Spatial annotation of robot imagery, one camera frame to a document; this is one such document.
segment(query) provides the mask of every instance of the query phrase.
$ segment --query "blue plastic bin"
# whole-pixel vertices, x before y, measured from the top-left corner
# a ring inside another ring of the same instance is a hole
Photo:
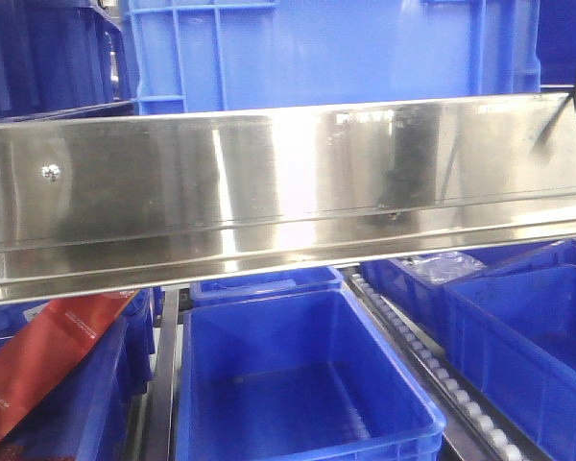
[[[197,281],[190,285],[190,298],[195,307],[235,303],[254,298],[339,288],[343,279],[333,267],[315,267]]]
[[[538,56],[543,84],[576,79],[576,0],[540,0]]]
[[[143,394],[152,378],[150,353],[155,351],[153,318],[151,312],[151,290],[141,290],[124,309],[121,317],[127,321],[126,350],[127,373],[134,394]],[[46,301],[0,305],[0,337],[12,336],[25,327]]]
[[[545,245],[546,243],[526,243],[465,250],[461,253],[475,257],[488,266],[487,269],[468,276],[476,277],[504,267],[508,259],[519,257]],[[448,321],[443,309],[443,284],[434,284],[421,278],[410,266],[402,264],[398,259],[362,262],[361,273],[373,289],[388,296],[433,339],[445,346]]]
[[[145,394],[152,379],[150,354],[156,351],[152,302],[152,290],[141,290],[122,314],[128,321],[126,350],[135,394]]]
[[[144,114],[540,89],[539,0],[121,4]]]
[[[0,118],[130,97],[121,31],[95,0],[0,0]]]
[[[118,461],[126,438],[129,383],[124,340],[117,319],[96,347],[1,444],[23,448],[25,459]],[[0,347],[10,339],[0,339]]]
[[[553,459],[576,461],[576,266],[448,287],[451,362]]]
[[[433,461],[442,443],[444,416],[348,292],[193,309],[182,357],[179,461]]]

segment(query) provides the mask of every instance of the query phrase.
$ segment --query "red packaging bag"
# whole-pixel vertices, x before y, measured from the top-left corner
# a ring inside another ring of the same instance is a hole
[[[85,358],[136,293],[53,300],[0,349],[0,441]]]

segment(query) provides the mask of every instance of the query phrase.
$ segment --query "stainless steel rail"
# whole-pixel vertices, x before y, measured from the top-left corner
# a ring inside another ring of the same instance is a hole
[[[0,125],[0,303],[574,235],[563,98]]]

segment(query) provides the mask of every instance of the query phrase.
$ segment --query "blue plastic crate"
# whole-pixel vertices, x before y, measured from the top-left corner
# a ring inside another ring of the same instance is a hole
[[[141,290],[124,309],[127,321],[126,349],[132,392],[143,394],[152,378],[150,353],[155,351],[151,290]],[[0,337],[12,336],[25,327],[47,304],[46,301],[0,305]]]
[[[433,461],[440,449],[444,416],[349,292],[193,309],[182,357],[178,461]]]
[[[235,303],[254,298],[339,288],[343,279],[333,267],[315,267],[197,281],[190,285],[190,298],[195,307]]]
[[[121,31],[94,0],[0,0],[0,118],[130,97]]]
[[[576,266],[448,288],[451,362],[553,459],[576,461]]]
[[[546,243],[527,243],[465,250],[461,253],[470,255],[488,266],[488,269],[468,276],[476,277],[483,275],[486,271],[503,267],[510,258],[545,245]],[[443,284],[435,284],[420,277],[410,266],[404,265],[398,259],[362,262],[361,273],[373,289],[388,296],[433,339],[445,346],[448,321],[443,309]]]
[[[118,461],[126,438],[129,394],[124,340],[117,319],[96,347],[1,444],[23,448],[25,459]],[[0,338],[0,347],[9,337]]]
[[[120,4],[144,114],[540,89],[539,0]]]
[[[135,394],[144,394],[152,379],[150,354],[156,351],[152,302],[152,290],[141,290],[122,314],[128,321],[126,349]]]
[[[576,79],[576,0],[540,0],[538,56],[543,84]]]

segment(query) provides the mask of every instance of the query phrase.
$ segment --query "screw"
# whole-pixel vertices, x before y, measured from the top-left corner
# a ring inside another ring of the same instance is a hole
[[[55,163],[43,166],[40,172],[42,177],[48,182],[55,182],[60,177],[60,168]]]

